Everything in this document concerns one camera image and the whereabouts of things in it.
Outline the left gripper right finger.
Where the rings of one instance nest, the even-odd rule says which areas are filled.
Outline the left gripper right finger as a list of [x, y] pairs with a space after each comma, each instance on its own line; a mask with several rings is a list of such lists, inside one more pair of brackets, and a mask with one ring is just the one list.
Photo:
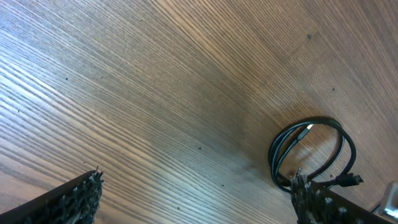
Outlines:
[[301, 224], [390, 224], [394, 220], [373, 214], [314, 182], [300, 171], [290, 178], [290, 195]]

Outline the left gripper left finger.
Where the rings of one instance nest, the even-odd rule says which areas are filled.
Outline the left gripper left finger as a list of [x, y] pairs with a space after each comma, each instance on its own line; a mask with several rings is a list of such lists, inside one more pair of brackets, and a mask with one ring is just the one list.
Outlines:
[[1, 214], [8, 224], [92, 224], [100, 207], [103, 173], [88, 171], [51, 191]]

